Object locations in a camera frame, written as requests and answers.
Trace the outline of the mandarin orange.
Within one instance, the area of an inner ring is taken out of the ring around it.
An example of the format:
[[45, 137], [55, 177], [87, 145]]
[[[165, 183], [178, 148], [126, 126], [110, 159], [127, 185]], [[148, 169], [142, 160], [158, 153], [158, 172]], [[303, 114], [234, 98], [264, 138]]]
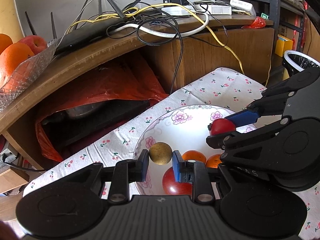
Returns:
[[217, 168], [220, 163], [222, 163], [220, 160], [220, 154], [215, 154], [207, 159], [206, 167]]
[[204, 154], [202, 154], [199, 151], [196, 150], [189, 150], [182, 154], [182, 158], [187, 161], [187, 160], [195, 160], [195, 161], [200, 161], [203, 163], [207, 162], [207, 158]]

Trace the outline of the dark red tomato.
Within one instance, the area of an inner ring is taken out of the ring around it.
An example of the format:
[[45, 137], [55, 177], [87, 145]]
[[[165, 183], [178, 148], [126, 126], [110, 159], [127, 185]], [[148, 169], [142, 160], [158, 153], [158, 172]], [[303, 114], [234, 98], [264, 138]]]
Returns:
[[168, 195], [192, 195], [192, 184], [176, 182], [172, 167], [164, 173], [162, 187]]

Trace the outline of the cherry print tablecloth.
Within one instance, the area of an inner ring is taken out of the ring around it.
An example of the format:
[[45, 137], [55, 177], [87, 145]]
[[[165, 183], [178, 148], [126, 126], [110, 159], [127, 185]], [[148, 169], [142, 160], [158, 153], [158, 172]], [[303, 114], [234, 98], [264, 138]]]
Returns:
[[[235, 131], [280, 119], [261, 116]], [[135, 152], [130, 159], [138, 159]], [[319, 182], [290, 191], [222, 162], [207, 167], [211, 203], [195, 203], [192, 195], [140, 194], [136, 183], [142, 182], [129, 184], [128, 203], [110, 203], [115, 165], [92, 163], [23, 197], [16, 216], [25, 239], [319, 239]]]

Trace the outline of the white floral ceramic plate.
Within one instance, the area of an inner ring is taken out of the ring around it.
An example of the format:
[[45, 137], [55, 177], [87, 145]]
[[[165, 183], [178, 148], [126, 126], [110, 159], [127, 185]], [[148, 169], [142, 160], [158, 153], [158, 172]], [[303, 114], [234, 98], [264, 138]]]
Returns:
[[[206, 143], [206, 138], [210, 135], [208, 125], [215, 119], [231, 114], [234, 112], [229, 109], [210, 105], [184, 106], [170, 111], [153, 121], [141, 135], [135, 148], [135, 158], [138, 158], [142, 150], [148, 150], [157, 142], [168, 144], [172, 150], [178, 150], [180, 154], [189, 150], [199, 151], [206, 158], [221, 154], [222, 150], [214, 150]], [[145, 181], [136, 183], [139, 193], [165, 195], [162, 178], [171, 167], [172, 162], [158, 165], [150, 161]]]

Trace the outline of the trash bin with black bag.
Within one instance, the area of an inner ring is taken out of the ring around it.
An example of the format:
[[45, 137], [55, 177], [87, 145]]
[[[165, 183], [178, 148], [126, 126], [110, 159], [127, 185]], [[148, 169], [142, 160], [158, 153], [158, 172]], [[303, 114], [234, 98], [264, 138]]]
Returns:
[[282, 66], [284, 67], [283, 80], [288, 79], [292, 75], [302, 72], [311, 67], [320, 67], [320, 63], [304, 53], [287, 50], [283, 55]]

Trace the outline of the red plastic bag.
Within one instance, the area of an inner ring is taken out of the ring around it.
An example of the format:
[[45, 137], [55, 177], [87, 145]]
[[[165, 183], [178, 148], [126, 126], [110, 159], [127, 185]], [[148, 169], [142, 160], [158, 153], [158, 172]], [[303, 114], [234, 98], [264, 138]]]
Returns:
[[107, 62], [62, 86], [41, 101], [35, 121], [35, 133], [41, 154], [61, 162], [63, 157], [54, 149], [41, 121], [53, 113], [107, 100], [149, 100], [154, 105], [168, 97], [146, 61], [133, 64]]

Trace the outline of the wooden tv cabinet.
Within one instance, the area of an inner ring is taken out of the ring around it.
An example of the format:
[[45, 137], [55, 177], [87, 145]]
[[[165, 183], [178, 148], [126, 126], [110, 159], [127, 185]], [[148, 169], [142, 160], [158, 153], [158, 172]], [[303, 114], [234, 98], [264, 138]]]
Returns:
[[[50, 94], [88, 71], [107, 62], [132, 65], [136, 57], [146, 59], [162, 87], [179, 89], [219, 67], [243, 70], [255, 81], [267, 79], [277, 33], [268, 21], [263, 29], [250, 29], [249, 16], [212, 20], [208, 31], [185, 38], [183, 51], [177, 41], [159, 47], [145, 46], [130, 35], [104, 38], [55, 58], [40, 77], [1, 112], [1, 134], [36, 168], [53, 164], [42, 154], [35, 134], [36, 105]], [[214, 38], [227, 39], [226, 48], [213, 47]]]

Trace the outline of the black metal shelf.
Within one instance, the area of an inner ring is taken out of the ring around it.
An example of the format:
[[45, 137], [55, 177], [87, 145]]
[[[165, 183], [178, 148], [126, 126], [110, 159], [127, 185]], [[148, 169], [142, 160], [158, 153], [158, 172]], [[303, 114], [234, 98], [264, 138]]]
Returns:
[[304, 47], [305, 9], [303, 0], [241, 0], [253, 4], [258, 16], [265, 14], [273, 21], [274, 37], [283, 35], [293, 40], [292, 49]]

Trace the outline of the white power strip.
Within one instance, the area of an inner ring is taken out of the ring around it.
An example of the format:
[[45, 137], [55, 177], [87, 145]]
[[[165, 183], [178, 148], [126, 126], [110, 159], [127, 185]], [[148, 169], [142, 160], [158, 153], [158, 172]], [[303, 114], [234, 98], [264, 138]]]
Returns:
[[[195, 4], [194, 6], [185, 5], [187, 9], [192, 11], [193, 13], [196, 12], [206, 12], [210, 13], [211, 15], [232, 15], [232, 7], [227, 5], [214, 5], [214, 4]], [[187, 16], [190, 15], [189, 12], [182, 9], [178, 6], [173, 7], [163, 7], [161, 9], [163, 14], [166, 12], [171, 16]]]

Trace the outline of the glass fruit bowl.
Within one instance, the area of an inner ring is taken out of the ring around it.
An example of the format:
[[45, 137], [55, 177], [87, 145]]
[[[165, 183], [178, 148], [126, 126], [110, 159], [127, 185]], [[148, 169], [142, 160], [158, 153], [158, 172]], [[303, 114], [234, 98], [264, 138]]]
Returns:
[[46, 70], [54, 58], [60, 39], [51, 40], [39, 54], [22, 62], [1, 87], [1, 112], [22, 94]]

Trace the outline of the black router with antennas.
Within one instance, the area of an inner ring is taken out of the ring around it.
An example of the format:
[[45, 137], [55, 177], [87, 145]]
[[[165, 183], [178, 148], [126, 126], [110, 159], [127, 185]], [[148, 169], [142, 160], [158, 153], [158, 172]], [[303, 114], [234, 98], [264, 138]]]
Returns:
[[[134, 0], [112, 0], [123, 9]], [[83, 47], [104, 36], [106, 29], [121, 19], [95, 22], [92, 15], [111, 11], [108, 0], [15, 0], [20, 24], [28, 35], [39, 35], [47, 42], [58, 40], [56, 53]]]

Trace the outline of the red apple in bowl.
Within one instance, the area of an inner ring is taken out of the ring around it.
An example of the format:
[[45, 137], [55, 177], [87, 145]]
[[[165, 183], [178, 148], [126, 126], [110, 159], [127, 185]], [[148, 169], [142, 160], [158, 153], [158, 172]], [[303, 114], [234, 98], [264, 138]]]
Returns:
[[37, 35], [29, 35], [18, 42], [26, 44], [35, 55], [47, 48], [47, 42], [45, 39]]

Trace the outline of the front orange in bowl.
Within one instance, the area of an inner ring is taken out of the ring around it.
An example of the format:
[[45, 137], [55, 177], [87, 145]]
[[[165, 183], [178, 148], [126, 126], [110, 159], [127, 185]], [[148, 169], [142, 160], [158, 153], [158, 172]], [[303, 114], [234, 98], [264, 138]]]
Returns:
[[12, 76], [15, 69], [25, 60], [35, 54], [24, 43], [14, 43], [1, 53], [1, 87], [3, 87]]

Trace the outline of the orange in bowl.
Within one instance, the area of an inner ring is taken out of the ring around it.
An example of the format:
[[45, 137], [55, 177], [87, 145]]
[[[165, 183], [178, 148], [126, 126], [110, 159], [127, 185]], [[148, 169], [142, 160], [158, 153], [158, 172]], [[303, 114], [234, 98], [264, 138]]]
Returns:
[[10, 36], [6, 34], [0, 34], [0, 54], [12, 44], [13, 41]]
[[1, 87], [3, 87], [12, 76], [15, 69], [25, 60], [35, 54], [24, 43], [14, 43], [1, 53]]

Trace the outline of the top orange in bowl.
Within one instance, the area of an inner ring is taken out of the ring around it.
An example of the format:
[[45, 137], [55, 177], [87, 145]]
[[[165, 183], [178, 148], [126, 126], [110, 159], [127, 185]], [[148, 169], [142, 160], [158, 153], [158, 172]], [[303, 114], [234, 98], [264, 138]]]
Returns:
[[6, 34], [0, 34], [0, 54], [12, 44], [13, 41], [10, 36]]

